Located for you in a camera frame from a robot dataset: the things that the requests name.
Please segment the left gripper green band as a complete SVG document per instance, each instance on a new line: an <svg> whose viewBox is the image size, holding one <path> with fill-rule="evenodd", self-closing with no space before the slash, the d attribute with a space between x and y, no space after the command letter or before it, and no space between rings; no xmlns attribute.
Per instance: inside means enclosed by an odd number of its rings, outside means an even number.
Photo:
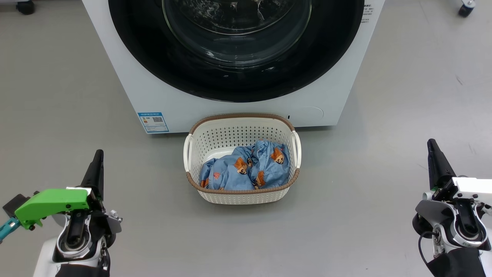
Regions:
<svg viewBox="0 0 492 277"><path fill-rule="evenodd" d="M21 226L43 226L42 219L54 214L71 214L76 211L105 212L104 200L104 151L98 149L89 164L80 187L50 188L25 201L15 210Z"/></svg>

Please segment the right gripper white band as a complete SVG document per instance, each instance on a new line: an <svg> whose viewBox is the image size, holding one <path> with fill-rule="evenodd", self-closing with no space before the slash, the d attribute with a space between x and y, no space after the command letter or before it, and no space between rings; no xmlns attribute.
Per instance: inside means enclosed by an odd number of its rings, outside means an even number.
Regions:
<svg viewBox="0 0 492 277"><path fill-rule="evenodd" d="M454 203L457 200L492 204L492 180L456 177L444 152L435 139L427 141L429 189L431 200Z"/></svg>

